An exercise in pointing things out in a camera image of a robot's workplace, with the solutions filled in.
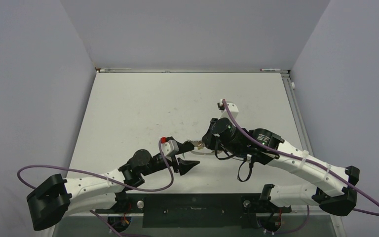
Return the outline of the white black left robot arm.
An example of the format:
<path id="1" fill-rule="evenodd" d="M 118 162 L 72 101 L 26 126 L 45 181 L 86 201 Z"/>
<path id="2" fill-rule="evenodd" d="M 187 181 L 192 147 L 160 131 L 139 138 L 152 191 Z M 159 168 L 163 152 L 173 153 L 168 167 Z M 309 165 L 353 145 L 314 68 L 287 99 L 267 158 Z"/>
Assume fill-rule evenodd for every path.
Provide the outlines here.
<path id="1" fill-rule="evenodd" d="M 144 177 L 168 169 L 170 174 L 188 173 L 200 162 L 182 160 L 178 155 L 193 151 L 191 141 L 177 142 L 173 137 L 163 137 L 159 153 L 151 155 L 145 149 L 137 150 L 121 167 L 103 174 L 81 171 L 84 177 L 63 178 L 54 174 L 27 195 L 27 204 L 35 231 L 56 225 L 63 217 L 95 209 L 122 212 L 127 198 L 121 194 L 128 190 L 141 191 Z"/>

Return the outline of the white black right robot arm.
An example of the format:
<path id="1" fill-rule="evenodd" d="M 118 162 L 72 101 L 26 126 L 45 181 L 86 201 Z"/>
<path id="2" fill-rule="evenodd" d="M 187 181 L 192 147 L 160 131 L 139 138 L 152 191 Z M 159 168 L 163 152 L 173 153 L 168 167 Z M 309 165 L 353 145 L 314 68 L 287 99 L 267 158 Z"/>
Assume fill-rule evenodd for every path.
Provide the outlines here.
<path id="1" fill-rule="evenodd" d="M 255 163 L 279 168 L 306 180 L 305 184 L 280 186 L 266 184 L 259 198 L 265 211 L 292 205 L 318 206 L 336 216 L 347 216 L 357 203 L 356 185 L 360 170 L 332 166 L 285 141 L 281 136 L 263 129 L 238 129 L 228 118 L 213 118 L 201 139 L 205 148 L 224 151 L 242 158 L 249 165 L 249 179 Z"/>

